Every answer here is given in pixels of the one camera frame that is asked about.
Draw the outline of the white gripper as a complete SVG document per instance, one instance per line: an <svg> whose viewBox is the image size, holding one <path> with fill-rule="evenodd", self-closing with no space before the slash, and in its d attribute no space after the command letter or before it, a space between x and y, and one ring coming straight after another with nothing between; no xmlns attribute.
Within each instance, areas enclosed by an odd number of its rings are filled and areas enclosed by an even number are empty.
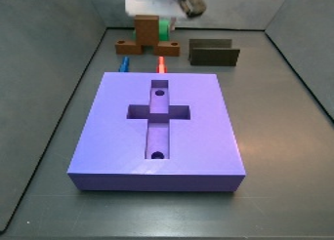
<svg viewBox="0 0 334 240"><path fill-rule="evenodd" d="M176 0L125 0L125 13L134 15L158 16L165 19L184 19L186 16Z"/></svg>

